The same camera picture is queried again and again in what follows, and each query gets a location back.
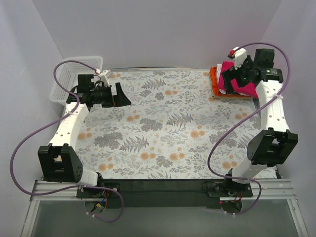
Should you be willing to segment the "magenta t shirt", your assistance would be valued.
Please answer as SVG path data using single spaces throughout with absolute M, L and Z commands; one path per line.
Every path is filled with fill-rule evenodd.
M 258 98 L 258 95 L 255 91 L 255 86 L 253 83 L 250 83 L 244 87 L 242 87 L 244 89 L 247 89 L 247 93 L 245 94 L 245 96 L 251 96 L 251 97 L 254 97 L 254 98 Z

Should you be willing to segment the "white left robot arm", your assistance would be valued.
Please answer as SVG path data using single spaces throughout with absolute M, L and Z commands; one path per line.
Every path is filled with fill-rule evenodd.
M 101 197 L 105 185 L 98 181 L 98 173 L 84 169 L 76 153 L 76 142 L 81 126 L 94 105 L 103 108 L 131 105 L 124 94 L 121 84 L 115 84 L 116 94 L 112 94 L 111 85 L 101 76 L 94 81 L 92 74 L 78 75 L 78 84 L 68 95 L 65 115 L 48 145 L 40 146 L 38 157 L 43 176 L 49 182 L 72 182 L 88 186 L 93 197 Z

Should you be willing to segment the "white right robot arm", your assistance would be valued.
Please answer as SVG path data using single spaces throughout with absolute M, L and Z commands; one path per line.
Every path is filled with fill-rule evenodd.
M 279 94 L 283 75 L 274 67 L 274 56 L 274 50 L 259 48 L 251 58 L 244 48 L 236 47 L 228 55 L 234 65 L 222 73 L 224 87 L 229 92 L 234 90 L 233 80 L 238 87 L 254 84 L 262 108 L 261 130 L 248 143 L 246 159 L 232 168 L 225 178 L 223 190 L 229 196 L 246 192 L 250 189 L 250 180 L 258 173 L 283 164 L 298 143 L 298 135 L 290 131 L 285 119 Z

